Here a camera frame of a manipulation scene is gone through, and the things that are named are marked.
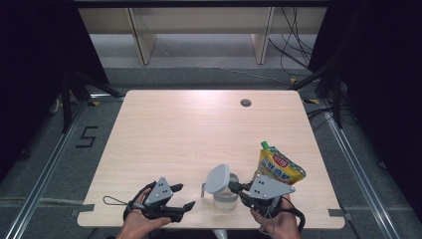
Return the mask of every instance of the light wood surface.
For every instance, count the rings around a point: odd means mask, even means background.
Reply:
[[[250,107],[240,104],[252,102]],[[201,198],[201,184],[220,163],[241,182],[258,165],[261,141],[276,146],[300,165],[307,177],[295,184],[293,203],[305,214],[306,228],[341,228],[342,217],[304,106],[293,91],[131,91],[127,93],[81,212],[81,226],[122,225],[123,206],[103,203],[105,195],[129,201],[147,183],[165,176],[183,183],[167,205],[196,201],[180,223],[166,228],[256,229],[240,200],[234,210],[214,208],[212,195]]]

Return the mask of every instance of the gray floor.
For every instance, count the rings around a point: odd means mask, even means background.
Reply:
[[[283,46],[280,36],[272,36],[272,39]],[[315,36],[303,36],[303,40],[311,46]],[[281,55],[272,46],[269,46],[265,64],[257,65],[251,39],[247,35],[158,36],[157,47],[147,66],[138,64],[131,36],[95,35],[93,41],[111,86],[122,93],[130,89],[284,90],[291,84],[291,79],[303,78],[291,76],[281,69]],[[301,58],[298,51],[288,51]],[[289,59],[283,58],[283,64],[290,73],[309,74]],[[301,89],[302,98],[314,99],[316,85],[317,82]],[[100,93],[96,89],[91,91],[93,94]],[[84,109],[23,238],[88,238],[93,232],[93,228],[80,227],[73,212],[83,203],[87,194],[120,106],[120,101],[100,102],[97,107],[88,106]],[[320,105],[304,104],[304,107],[310,112],[319,109]],[[348,110],[342,111],[342,115],[343,132],[400,238],[420,238],[420,221],[388,170],[376,164],[379,158],[364,132]],[[303,238],[357,238],[356,234],[360,238],[384,238],[326,116],[317,115],[311,125],[315,129],[316,141],[338,201],[352,215],[352,220],[351,224],[347,222],[340,230],[306,229]],[[31,157],[18,161],[0,184],[0,237],[6,235],[25,198],[31,193],[61,137],[62,126],[63,116],[59,109],[45,120],[34,138],[29,148]],[[96,140],[93,147],[78,148],[77,145],[87,143],[81,139],[86,126],[98,127],[90,131]],[[117,231],[118,228],[101,228],[91,238],[106,238]],[[254,234],[256,231],[236,233],[232,232],[233,238],[266,238]],[[162,233],[158,237],[212,238],[212,235],[201,231],[183,231]]]

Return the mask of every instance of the snack bag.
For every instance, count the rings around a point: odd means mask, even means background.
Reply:
[[[262,174],[293,185],[307,176],[300,166],[290,161],[274,146],[268,146],[266,141],[262,141],[261,146],[263,149],[260,152],[258,169],[255,171],[254,178],[257,174]]]

